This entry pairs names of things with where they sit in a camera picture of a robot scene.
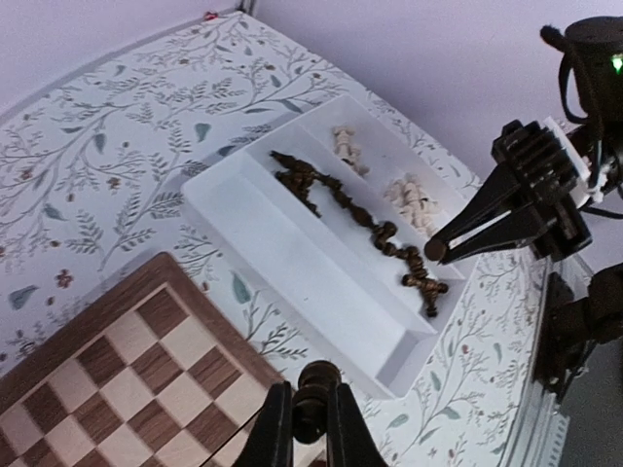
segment red object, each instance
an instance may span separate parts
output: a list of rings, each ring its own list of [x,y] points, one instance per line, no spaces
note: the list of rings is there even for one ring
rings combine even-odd
[[[217,19],[217,18],[218,18],[218,13],[214,13],[214,12],[207,12],[205,15],[203,15],[204,21],[212,21],[213,19]]]

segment green light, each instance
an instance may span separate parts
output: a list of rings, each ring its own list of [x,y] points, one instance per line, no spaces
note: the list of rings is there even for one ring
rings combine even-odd
[[[612,58],[612,66],[616,70],[616,74],[620,75],[621,70],[623,70],[623,56],[620,56],[620,55],[614,56]]]

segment table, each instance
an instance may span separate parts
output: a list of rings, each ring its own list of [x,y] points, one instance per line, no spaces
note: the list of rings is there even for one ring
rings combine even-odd
[[[165,250],[258,352],[296,380],[321,358],[180,214],[181,184],[349,92],[466,197],[476,177],[371,91],[257,20],[231,14],[113,58],[2,124],[0,375]],[[405,400],[356,391],[392,467],[496,465],[520,404],[544,264],[483,256]]]

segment gray floor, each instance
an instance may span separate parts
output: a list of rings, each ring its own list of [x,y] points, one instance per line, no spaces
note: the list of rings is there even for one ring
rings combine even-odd
[[[623,465],[622,350],[621,341],[597,347],[563,401],[571,421],[561,467]]]

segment wooden chessboard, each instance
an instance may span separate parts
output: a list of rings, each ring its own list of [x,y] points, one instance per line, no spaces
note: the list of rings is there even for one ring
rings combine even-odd
[[[279,380],[160,254],[0,380],[0,467],[228,467]]]

